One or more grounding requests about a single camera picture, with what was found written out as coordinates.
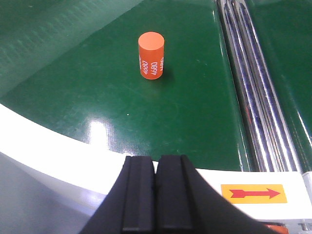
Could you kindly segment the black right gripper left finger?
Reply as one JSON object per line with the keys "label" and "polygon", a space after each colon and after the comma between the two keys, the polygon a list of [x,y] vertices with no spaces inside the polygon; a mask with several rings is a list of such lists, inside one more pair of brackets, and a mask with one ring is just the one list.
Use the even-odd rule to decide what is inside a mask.
{"label": "black right gripper left finger", "polygon": [[82,234],[153,234],[155,171],[149,156],[127,156],[113,187]]}

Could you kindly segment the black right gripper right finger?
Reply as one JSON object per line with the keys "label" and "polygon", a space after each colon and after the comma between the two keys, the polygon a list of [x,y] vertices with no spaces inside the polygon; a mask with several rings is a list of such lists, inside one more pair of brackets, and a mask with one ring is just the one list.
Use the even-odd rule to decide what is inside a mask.
{"label": "black right gripper right finger", "polygon": [[273,234],[222,197],[187,156],[163,155],[156,171],[156,233]]}

